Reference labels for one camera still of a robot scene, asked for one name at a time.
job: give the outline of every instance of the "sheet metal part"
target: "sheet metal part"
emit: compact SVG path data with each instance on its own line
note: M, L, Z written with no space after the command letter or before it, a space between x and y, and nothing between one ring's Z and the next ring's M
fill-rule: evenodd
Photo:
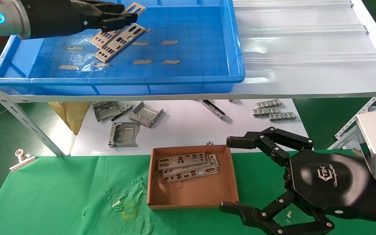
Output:
M178 40L165 40L161 42L162 45L173 45L178 44Z
M98 102L92 105L94 109L95 117L100 122L106 118L114 118L123 115L130 111L133 106L131 104L125 104L120 107L117 101Z
M84 49L82 46L67 46L66 50L67 51L80 51Z
M210 110L210 112L212 112L219 119L223 119L226 116L226 114L215 106L210 100L202 100L201 104L203 104L204 107Z
M137 13L137 15L142 14L146 8L140 4L132 3L127 6L124 11L121 13ZM111 40L114 39L117 34L121 33L122 29L109 31L109 32L102 32L99 31L95 34L94 37L91 38L90 42L94 44L97 48L102 49L105 45L107 45Z
M269 114L273 113L281 113L276 108L262 108L262 109L252 109L252 116L260 117L260 116L268 116Z
M124 28L124 30L117 35L114 40L111 40L102 49L99 49L94 55L102 62L107 62L119 51L124 49L130 42L136 39L145 31L145 28L138 24L132 24Z
M203 168L203 167L206 167L206 166L211 166L212 162L210 161L210 158L207 156L207 154L206 154L206 159L207 159L207 162L203 163L203 164L188 165L188 166L163 170L162 171L162 177L167 178L167 177L171 177L171 176L174 176L174 175L177 175L177 174L185 173L187 171L192 171L192 170L200 169L200 168Z
M130 113L129 119L140 122L143 126L151 128L162 113L163 109L161 109L161 111L154 110L150 105L142 101L134 108L133 112Z
M207 176L207 175L218 173L218 168L217 168L215 161L214 160L211 160L211 161L213 164L212 166L206 166L200 169L185 172L183 174L177 174L175 176L168 177L167 182L172 183L176 181L189 180L189 179L193 179L196 177Z
M148 46L148 42L133 42L132 46Z
M256 107L258 109L260 109L260 108L272 108L272 107L281 106L281 105L282 105L282 103L278 99L267 100L267 101L256 103Z
M294 120L297 116L293 112L289 113L275 113L269 114L269 121L276 122L276 121L284 121L284 120Z
M76 65L67 65L67 64L61 64L59 66L60 70L77 70L78 67Z
M123 116L125 113L127 113L128 111L132 110L133 108L133 105L127 103L125 104L124 106L120 107L120 111L121 113L117 114L116 116L114 116L111 121L115 121L117 120L117 118Z
M108 67L108 66L111 66L110 63L95 63L94 64L94 67L95 68L99 68L99 67Z
M209 159L211 159L211 160L214 160L214 161L215 161L215 165L216 165L216 166L220 166L220 165L218 164L218 159L217 159L217 155L216 155L215 153L210 153L210 154L207 154L207 156L209 157Z
M136 136L140 131L138 122L114 122L111 127L108 146L137 147Z
M151 64L151 59L136 59L133 61L133 64Z
M200 163L206 162L207 157L205 152L172 156L168 158L158 159L158 171L189 165L198 165Z
M174 59L174 60L164 59L164 60L162 60L162 64L179 64L180 62L181 62L181 60L179 60L179 59Z

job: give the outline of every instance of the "white table surface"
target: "white table surface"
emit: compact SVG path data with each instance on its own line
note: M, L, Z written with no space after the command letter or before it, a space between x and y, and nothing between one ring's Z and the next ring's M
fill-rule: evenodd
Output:
M252 117L256 103L265 100L212 100L226 113L218 119L196 100L145 101L155 110L163 108L164 113L151 129L140 126L136 137L137 147L110 148L108 146L112 122L97 122L92 108L88 109L81 130L70 153L71 156L114 156L150 155L153 148L173 146L205 145L212 141L215 145L226 144L228 136L244 136L247 131L262 131L268 127L281 128L308 137L303 123L291 99L281 99L282 112L294 112L296 120L269 122L267 117ZM139 101L128 102L136 106ZM128 113L119 122L130 122ZM260 152L258 149L232 149L234 153Z

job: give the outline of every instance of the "cardboard box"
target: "cardboard box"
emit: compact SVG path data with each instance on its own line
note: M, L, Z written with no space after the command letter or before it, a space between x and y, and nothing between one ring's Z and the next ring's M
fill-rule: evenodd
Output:
M168 183L158 171L158 159L190 153L215 153L218 173ZM239 202L230 149L225 145L185 146L152 150L148 183L148 206L152 210L213 208L221 202Z

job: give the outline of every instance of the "printed logo on robot hand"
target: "printed logo on robot hand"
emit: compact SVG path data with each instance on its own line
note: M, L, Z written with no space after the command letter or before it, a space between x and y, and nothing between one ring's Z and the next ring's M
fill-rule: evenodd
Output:
M320 166L320 168L317 169L319 178L327 182L328 180L331 180L334 177L333 185L337 187L336 170L333 168L332 165L329 165L329 167L330 169L326 169L325 166Z

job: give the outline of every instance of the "blue plastic tray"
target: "blue plastic tray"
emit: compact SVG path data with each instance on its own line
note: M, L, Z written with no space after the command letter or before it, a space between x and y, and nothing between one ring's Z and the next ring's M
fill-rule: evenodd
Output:
M132 0L119 1L128 5ZM10 37L0 58L0 86L22 95L160 95L227 93L245 77L232 0L138 0L147 9L137 21L151 31L94 67L97 30L73 36L21 40ZM164 40L178 44L161 45ZM67 46L82 46L67 51ZM134 65L137 59L151 64ZM162 60L180 60L162 64ZM77 70L61 70L60 65Z

